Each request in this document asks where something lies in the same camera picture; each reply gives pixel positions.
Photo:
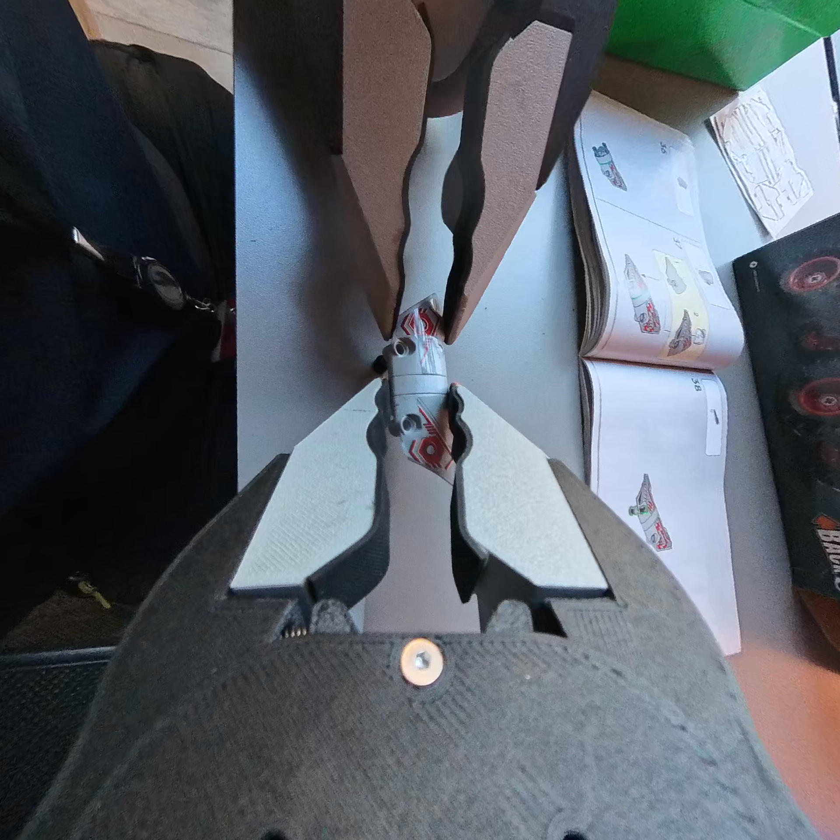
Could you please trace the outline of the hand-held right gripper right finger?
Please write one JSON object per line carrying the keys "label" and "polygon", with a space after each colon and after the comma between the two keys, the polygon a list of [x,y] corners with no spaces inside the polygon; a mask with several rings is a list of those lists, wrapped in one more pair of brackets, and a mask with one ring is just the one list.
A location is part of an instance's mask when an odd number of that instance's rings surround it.
{"label": "hand-held right gripper right finger", "polygon": [[540,605],[605,595],[607,580],[550,457],[465,387],[450,387],[448,405],[451,564],[460,600]]}

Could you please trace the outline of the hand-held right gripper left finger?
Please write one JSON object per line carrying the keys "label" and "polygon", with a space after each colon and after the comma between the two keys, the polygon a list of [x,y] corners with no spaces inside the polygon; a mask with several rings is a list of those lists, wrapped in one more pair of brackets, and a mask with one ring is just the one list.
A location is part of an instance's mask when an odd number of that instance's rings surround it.
{"label": "hand-held right gripper left finger", "polygon": [[349,609],[389,567],[384,380],[373,380],[294,447],[248,541],[229,592],[309,610]]}

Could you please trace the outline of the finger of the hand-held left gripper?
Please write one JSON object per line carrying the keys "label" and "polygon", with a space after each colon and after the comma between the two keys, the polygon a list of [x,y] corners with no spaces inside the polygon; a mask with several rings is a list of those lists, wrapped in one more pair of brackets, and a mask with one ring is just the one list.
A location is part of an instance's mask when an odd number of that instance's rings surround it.
{"label": "finger of the hand-held left gripper", "polygon": [[366,294],[388,340],[406,285],[409,182],[424,137],[432,36],[410,1],[342,2],[341,12],[338,158],[375,254]]}
{"label": "finger of the hand-held left gripper", "polygon": [[567,29],[535,19],[515,35],[499,36],[469,67],[449,167],[458,208],[445,217],[453,235],[447,344],[477,309],[534,201],[571,42]]}

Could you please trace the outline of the grey lego assembly red stickers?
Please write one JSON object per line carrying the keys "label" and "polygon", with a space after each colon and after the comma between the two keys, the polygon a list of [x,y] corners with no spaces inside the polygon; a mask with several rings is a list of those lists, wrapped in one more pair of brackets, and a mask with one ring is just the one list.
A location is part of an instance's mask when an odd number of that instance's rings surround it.
{"label": "grey lego assembly red stickers", "polygon": [[455,479],[442,304],[431,295],[402,312],[383,355],[388,428],[405,456],[449,485]]}

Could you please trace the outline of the lego instruction booklet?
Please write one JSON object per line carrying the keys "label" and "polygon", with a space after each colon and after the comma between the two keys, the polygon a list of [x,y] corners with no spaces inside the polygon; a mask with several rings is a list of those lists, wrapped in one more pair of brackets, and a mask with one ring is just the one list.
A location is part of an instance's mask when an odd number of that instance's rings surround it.
{"label": "lego instruction booklet", "polygon": [[668,567],[724,655],[742,650],[725,501],[742,324],[707,247],[690,138],[599,92],[574,126],[590,488]]}

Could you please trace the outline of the lego sticker sheet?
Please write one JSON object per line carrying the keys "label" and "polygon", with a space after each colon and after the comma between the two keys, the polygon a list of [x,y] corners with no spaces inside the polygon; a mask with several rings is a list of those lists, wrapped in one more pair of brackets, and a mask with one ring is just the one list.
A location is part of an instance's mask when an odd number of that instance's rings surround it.
{"label": "lego sticker sheet", "polygon": [[709,119],[729,171],[773,239],[839,210],[833,42],[819,38]]}

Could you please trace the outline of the black lego set box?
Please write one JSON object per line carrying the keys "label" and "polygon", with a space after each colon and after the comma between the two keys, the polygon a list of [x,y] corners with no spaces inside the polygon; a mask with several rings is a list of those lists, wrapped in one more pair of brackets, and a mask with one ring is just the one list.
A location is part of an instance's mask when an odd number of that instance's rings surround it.
{"label": "black lego set box", "polygon": [[839,597],[839,215],[735,259],[793,584]]}

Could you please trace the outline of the green box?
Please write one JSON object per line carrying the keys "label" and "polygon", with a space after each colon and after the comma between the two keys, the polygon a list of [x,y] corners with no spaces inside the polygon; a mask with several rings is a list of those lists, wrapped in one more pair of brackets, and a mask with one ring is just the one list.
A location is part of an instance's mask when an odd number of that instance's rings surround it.
{"label": "green box", "polygon": [[605,52],[745,91],[838,29],[838,1],[619,1]]}

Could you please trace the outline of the small yellow object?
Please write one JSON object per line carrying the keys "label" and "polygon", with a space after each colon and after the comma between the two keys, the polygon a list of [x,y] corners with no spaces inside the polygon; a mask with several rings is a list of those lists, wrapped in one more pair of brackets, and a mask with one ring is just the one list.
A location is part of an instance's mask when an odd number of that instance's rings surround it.
{"label": "small yellow object", "polygon": [[66,578],[66,588],[69,594],[73,596],[91,600],[99,604],[100,608],[107,612],[112,610],[112,604],[110,601],[99,591],[99,588],[97,588],[97,586],[93,584],[89,577],[84,573],[76,572],[74,574],[70,574]]}

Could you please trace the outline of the black wristwatch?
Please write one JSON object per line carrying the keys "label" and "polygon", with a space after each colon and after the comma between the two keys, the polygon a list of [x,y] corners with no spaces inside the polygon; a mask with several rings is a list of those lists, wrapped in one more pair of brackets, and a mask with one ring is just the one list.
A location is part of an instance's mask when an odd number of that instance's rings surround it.
{"label": "black wristwatch", "polygon": [[217,307],[207,299],[190,295],[158,259],[134,255],[90,241],[78,227],[70,229],[73,248],[107,271],[132,293],[174,316],[217,316]]}

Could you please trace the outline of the black mesh chair seat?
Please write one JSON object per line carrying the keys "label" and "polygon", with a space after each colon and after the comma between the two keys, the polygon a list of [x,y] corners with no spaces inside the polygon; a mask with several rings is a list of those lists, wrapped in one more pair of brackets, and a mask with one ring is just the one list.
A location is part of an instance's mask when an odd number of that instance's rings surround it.
{"label": "black mesh chair seat", "polygon": [[1,838],[35,813],[77,738],[114,646],[1,655]]}

